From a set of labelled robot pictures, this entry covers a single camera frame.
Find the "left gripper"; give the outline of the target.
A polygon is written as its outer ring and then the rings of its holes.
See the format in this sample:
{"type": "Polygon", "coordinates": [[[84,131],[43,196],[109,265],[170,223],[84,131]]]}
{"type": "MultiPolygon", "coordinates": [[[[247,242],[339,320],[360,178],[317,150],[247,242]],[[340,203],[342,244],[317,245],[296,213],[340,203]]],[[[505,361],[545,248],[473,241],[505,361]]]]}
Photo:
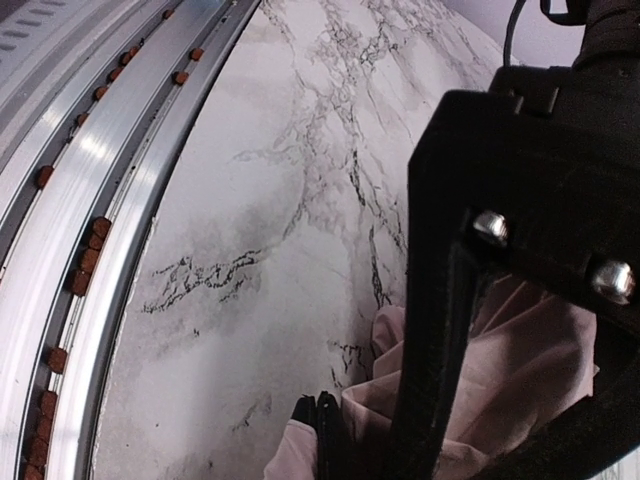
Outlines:
{"type": "Polygon", "coordinates": [[[580,1],[564,20],[585,25],[571,67],[502,67],[485,93],[447,92],[409,160],[392,479],[433,475],[489,264],[639,316],[639,5],[580,1]]]}

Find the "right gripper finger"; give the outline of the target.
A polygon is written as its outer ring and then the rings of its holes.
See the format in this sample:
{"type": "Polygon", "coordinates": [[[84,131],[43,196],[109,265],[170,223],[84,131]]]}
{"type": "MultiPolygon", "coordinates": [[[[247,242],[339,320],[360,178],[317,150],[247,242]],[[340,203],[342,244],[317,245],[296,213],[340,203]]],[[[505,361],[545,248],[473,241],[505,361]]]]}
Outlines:
{"type": "Polygon", "coordinates": [[[297,400],[291,419],[316,434],[315,478],[349,479],[350,438],[336,398],[326,391],[318,398],[303,395],[297,400]]]}

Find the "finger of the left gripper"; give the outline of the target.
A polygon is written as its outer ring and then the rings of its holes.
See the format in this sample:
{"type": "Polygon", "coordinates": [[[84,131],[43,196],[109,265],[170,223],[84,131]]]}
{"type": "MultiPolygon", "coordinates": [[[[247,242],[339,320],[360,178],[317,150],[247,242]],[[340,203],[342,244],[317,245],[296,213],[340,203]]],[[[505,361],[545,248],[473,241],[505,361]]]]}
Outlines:
{"type": "MultiPolygon", "coordinates": [[[[587,479],[639,446],[639,321],[610,319],[634,351],[619,376],[583,398],[476,479],[587,479]]],[[[441,452],[461,366],[468,319],[434,321],[434,455],[441,452]]]]}

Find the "pink and black umbrella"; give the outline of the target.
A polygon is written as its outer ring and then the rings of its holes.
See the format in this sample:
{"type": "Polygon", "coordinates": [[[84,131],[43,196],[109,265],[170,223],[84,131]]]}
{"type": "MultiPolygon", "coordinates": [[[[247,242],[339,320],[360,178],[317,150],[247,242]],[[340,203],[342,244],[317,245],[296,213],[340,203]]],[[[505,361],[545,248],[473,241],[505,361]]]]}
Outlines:
{"type": "MultiPolygon", "coordinates": [[[[334,396],[350,438],[350,478],[373,479],[389,450],[404,353],[405,311],[389,305],[373,321],[373,375],[334,396]]],[[[515,276],[497,280],[470,333],[439,479],[468,479],[580,399],[597,367],[592,312],[515,276]]],[[[316,434],[290,420],[267,479],[316,479],[316,434]]]]}

